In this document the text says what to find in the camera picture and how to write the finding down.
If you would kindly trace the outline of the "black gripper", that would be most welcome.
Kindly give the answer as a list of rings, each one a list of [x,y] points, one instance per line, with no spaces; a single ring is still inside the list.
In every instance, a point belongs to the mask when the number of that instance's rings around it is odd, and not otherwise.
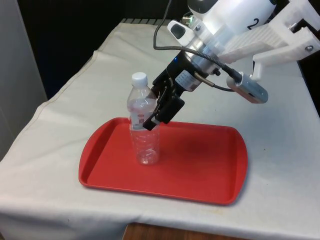
[[[193,92],[201,84],[194,76],[197,70],[184,52],[173,58],[152,83],[157,101],[155,110],[143,123],[145,129],[151,131],[161,123],[168,124],[181,110],[185,104],[182,93]]]

